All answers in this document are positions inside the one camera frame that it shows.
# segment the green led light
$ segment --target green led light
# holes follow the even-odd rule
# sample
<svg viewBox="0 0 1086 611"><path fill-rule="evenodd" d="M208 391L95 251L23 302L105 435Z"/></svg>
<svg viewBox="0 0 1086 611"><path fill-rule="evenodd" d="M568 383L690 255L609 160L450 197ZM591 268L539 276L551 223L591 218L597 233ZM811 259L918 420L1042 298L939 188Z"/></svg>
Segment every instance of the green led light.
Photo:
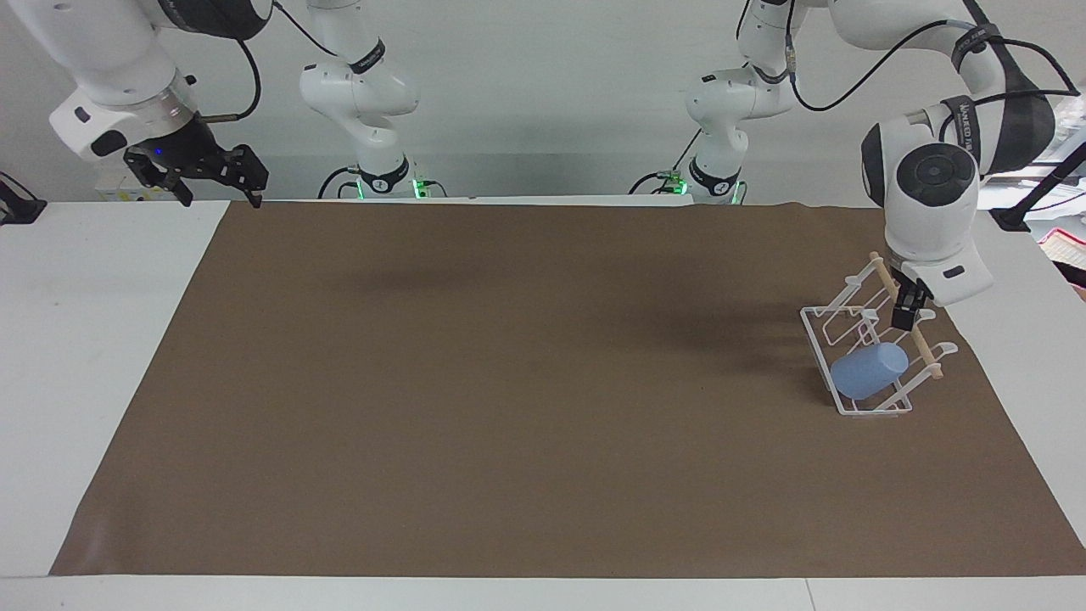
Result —
<svg viewBox="0 0 1086 611"><path fill-rule="evenodd" d="M686 183L686 180L682 179L682 174L672 171L668 175L667 182L665 183L662 190L677 195L684 195L690 191L690 184Z"/></svg>
<svg viewBox="0 0 1086 611"><path fill-rule="evenodd" d="M732 205L743 205L743 201L746 200L746 189L747 184L745 180L740 180L740 183L735 184L735 192L732 194Z"/></svg>

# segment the white wire rack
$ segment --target white wire rack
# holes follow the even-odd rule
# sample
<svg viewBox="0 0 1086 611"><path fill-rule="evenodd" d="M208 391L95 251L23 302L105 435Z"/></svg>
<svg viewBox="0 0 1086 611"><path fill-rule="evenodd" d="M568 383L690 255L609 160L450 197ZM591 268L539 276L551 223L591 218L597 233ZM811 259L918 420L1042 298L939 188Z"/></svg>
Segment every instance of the white wire rack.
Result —
<svg viewBox="0 0 1086 611"><path fill-rule="evenodd" d="M872 276L879 283L868 289L873 290L871 296L863 297L864 284ZM934 348L927 343L920 327L936 318L932 310L920 311L911 332L888 324L897 290L883 257L872 252L871 262L859 273L845 278L845 289L829 305L811 305L799 311L822 380L842 416L870 418L911 412L913 406L909 394L929 380L942 380L940 361L958 352L958 346L950 342L936 344ZM906 373L871 399L855 402L843 396L830 374L830 359L836 360L883 343L896 344L906 351L910 358Z"/></svg>

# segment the brown paper mat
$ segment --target brown paper mat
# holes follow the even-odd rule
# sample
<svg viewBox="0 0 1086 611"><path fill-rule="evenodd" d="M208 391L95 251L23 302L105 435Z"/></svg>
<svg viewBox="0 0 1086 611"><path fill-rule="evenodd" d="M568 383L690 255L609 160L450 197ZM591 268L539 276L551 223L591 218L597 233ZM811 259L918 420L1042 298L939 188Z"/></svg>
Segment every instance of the brown paper mat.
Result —
<svg viewBox="0 0 1086 611"><path fill-rule="evenodd" d="M915 412L831 407L797 311L881 232L799 205L233 204L52 573L1086 573L950 326Z"/></svg>

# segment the blue cup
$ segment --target blue cup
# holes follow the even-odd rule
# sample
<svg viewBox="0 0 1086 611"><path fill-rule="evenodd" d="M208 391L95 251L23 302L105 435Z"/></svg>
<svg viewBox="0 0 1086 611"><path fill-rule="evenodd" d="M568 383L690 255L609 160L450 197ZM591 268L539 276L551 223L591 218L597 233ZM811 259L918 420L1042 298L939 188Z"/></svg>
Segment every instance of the blue cup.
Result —
<svg viewBox="0 0 1086 611"><path fill-rule="evenodd" d="M868 399L901 378L909 356L897 344L875 344L843 357L830 368L837 392L856 402Z"/></svg>

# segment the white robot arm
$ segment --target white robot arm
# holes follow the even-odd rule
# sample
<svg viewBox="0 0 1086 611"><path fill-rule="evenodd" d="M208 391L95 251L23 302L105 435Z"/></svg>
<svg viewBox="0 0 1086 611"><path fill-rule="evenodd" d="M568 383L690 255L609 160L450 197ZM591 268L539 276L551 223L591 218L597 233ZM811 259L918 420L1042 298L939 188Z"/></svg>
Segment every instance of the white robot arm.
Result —
<svg viewBox="0 0 1086 611"><path fill-rule="evenodd" d="M748 64L707 75L687 98L705 131L687 169L695 198L720 200L734 189L747 150L740 120L797 102L824 110L794 94L792 36L816 8L829 8L838 35L856 47L945 53L973 96L880 123L861 147L864 184L885 208L901 282L894 324L911 329L926 298L946 305L993 283L971 236L980 180L1036 158L1055 130L1052 109L975 0L757 0L740 27Z"/></svg>
<svg viewBox="0 0 1086 611"><path fill-rule="evenodd" d="M77 90L50 116L53 128L87 161L123 154L148 187L188 205L182 178L212 179L261 203L267 169L252 149L222 149L200 115L190 85L159 43L156 29L177 27L239 41L267 22L270 0L9 0L27 29L72 74Z"/></svg>
<svg viewBox="0 0 1086 611"><path fill-rule="evenodd" d="M384 59L365 0L308 0L316 36L334 61L302 71L302 97L351 137L367 195L395 194L411 174L390 116L418 107L418 86Z"/></svg>

